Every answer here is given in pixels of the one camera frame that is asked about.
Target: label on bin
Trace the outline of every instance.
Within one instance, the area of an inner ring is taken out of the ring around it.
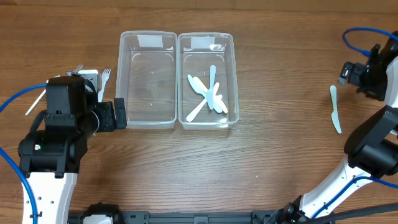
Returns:
[[[137,35],[140,47],[163,47],[161,35]]]
[[[215,37],[191,37],[191,49],[209,49]]]

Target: wooden table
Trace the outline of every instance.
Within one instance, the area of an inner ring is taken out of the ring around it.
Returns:
[[[235,212],[282,208],[316,187],[344,156],[349,134],[382,103],[338,86],[343,134],[331,122],[329,86],[346,61],[366,59],[341,34],[353,26],[397,29],[397,14],[348,12],[191,11],[83,7],[0,6],[0,101],[73,70],[116,68],[126,30],[227,32],[233,35],[240,120],[230,131],[126,129],[97,134],[81,161],[71,209],[116,203],[123,210]],[[386,38],[353,34],[370,49]],[[105,98],[112,99],[116,71]],[[17,147],[41,102],[39,90],[1,114],[0,146],[19,161]],[[398,182],[395,177],[384,180]],[[371,184],[337,211],[398,200],[397,191]],[[22,187],[0,162],[0,223],[20,223]],[[341,223],[396,223],[397,213]]]

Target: blue wire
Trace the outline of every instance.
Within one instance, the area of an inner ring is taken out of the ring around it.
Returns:
[[[333,204],[339,197],[341,197],[344,192],[346,192],[349,187],[351,187],[353,184],[355,184],[357,181],[359,180],[371,180],[377,183],[380,183],[382,185],[388,186],[388,187],[392,187],[395,189],[398,189],[398,184],[392,184],[392,183],[388,183],[384,180],[380,180],[374,177],[356,177],[353,180],[351,180],[344,188],[343,190],[341,190],[334,198],[332,198],[330,200],[330,202],[328,202],[327,204],[325,204],[321,209],[319,209],[313,216],[312,218],[316,218],[322,211],[324,211],[325,208],[329,207],[331,204]]]
[[[370,56],[371,56],[371,52],[370,52],[370,51],[364,50],[364,49],[360,49],[360,48],[357,48],[357,47],[354,47],[354,46],[352,46],[352,45],[348,42],[348,40],[347,40],[347,38],[346,38],[346,34],[348,34],[349,32],[354,32],[354,31],[369,31],[369,32],[375,32],[375,33],[378,33],[378,34],[384,34],[384,35],[386,35],[386,36],[392,38],[393,40],[398,40],[398,36],[396,36],[396,35],[394,35],[394,34],[391,34],[391,33],[387,32],[387,31],[385,31],[385,30],[381,30],[381,29],[377,29],[377,28],[353,27],[353,28],[350,28],[350,29],[346,30],[346,31],[343,33],[343,41],[344,41],[344,43],[346,43],[346,45],[347,45],[349,48],[351,48],[351,49],[353,49],[353,50],[356,50],[356,51],[360,52],[361,54],[363,54],[363,55],[365,55],[365,56],[367,56],[367,57],[370,57]]]
[[[24,93],[27,93],[31,90],[35,90],[38,88],[43,88],[46,86],[46,83],[44,84],[39,84],[39,85],[34,85],[29,88],[26,88],[25,90],[22,90],[18,93],[16,93],[14,96],[10,97],[7,101],[5,101],[1,106],[0,106],[0,113],[6,108],[6,106],[11,103],[13,100],[15,100],[18,96],[23,95]],[[0,147],[0,155],[3,156],[3,158],[8,162],[8,164],[14,169],[15,173],[18,175],[20,178],[22,184],[24,185],[26,192],[29,196],[30,204],[32,205],[32,213],[33,213],[33,224],[37,224],[37,215],[39,214],[37,212],[37,205],[36,205],[36,200],[32,191],[32,188],[30,187],[28,181],[25,178],[25,175],[22,173],[18,165],[7,155],[7,153]]]
[[[15,100],[18,96],[23,95],[24,93],[27,93],[31,90],[35,90],[38,88],[43,88],[46,86],[46,83],[43,84],[39,84],[39,85],[34,85],[31,87],[26,88],[25,90],[22,90],[18,93],[16,93],[14,96],[10,97],[7,101],[5,101],[1,106],[0,106],[0,113],[6,108],[6,106],[8,106],[8,104],[10,104],[13,100]]]

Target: plastic fork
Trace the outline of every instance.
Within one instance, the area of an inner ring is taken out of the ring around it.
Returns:
[[[105,68],[104,72],[101,75],[101,90],[98,92],[98,102],[102,102],[102,98],[104,97],[105,85],[109,80],[109,76],[111,76],[111,69]]]

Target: plastic utensil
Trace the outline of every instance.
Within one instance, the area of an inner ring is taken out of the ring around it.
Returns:
[[[191,84],[193,90],[195,90],[196,93],[201,94],[207,101],[207,97],[206,97],[207,93],[200,88],[200,86],[194,81],[194,79],[192,78],[191,75],[188,75],[188,82],[189,82],[189,84]],[[213,109],[217,113],[222,113],[223,112],[223,110],[219,106],[216,106],[216,108],[213,108]]]
[[[198,77],[193,77],[193,80],[200,86],[200,88],[201,88],[203,91],[205,91],[205,92],[208,91],[207,88],[206,88],[206,86],[205,86],[205,84],[203,84],[203,82],[202,82]],[[223,100],[222,100],[222,96],[220,96],[220,97],[219,97],[219,96],[214,97],[213,100],[214,100],[214,102],[215,102],[215,104],[213,104],[213,106],[214,106],[215,108],[216,108],[217,106],[219,106],[219,107],[224,111],[224,113],[228,113],[228,109],[227,109],[225,103],[224,103]]]
[[[334,85],[330,86],[330,96],[331,96],[331,102],[333,103],[333,112],[331,113],[331,120],[335,125],[337,133],[341,134],[341,127],[340,127],[340,122],[338,121],[338,112],[337,112],[337,89],[336,86]]]
[[[25,116],[27,116],[32,110],[33,108],[35,108],[35,106],[37,105],[37,103],[43,98],[43,96],[45,95],[45,89],[43,90],[43,92],[39,95],[39,97],[37,97],[37,99],[33,102],[32,106],[30,106],[29,110],[27,110]]]
[[[101,75],[101,90],[98,92],[98,102],[102,102],[102,98],[104,97],[104,91],[105,91],[105,86],[106,82],[109,80],[109,76],[111,75],[111,69],[106,68],[104,72]]]
[[[213,86],[216,78],[216,65],[210,66],[210,87],[206,93],[207,104],[210,109],[213,109]]]
[[[214,85],[214,94],[217,93],[219,85],[220,85],[219,83],[216,83]],[[195,109],[193,109],[191,111],[191,113],[188,114],[188,116],[187,116],[187,121],[188,122],[192,122],[196,118],[196,116],[198,115],[199,111],[203,108],[203,106],[205,105],[206,102],[207,102],[207,100],[206,100],[206,98],[204,98],[200,102],[200,104]]]

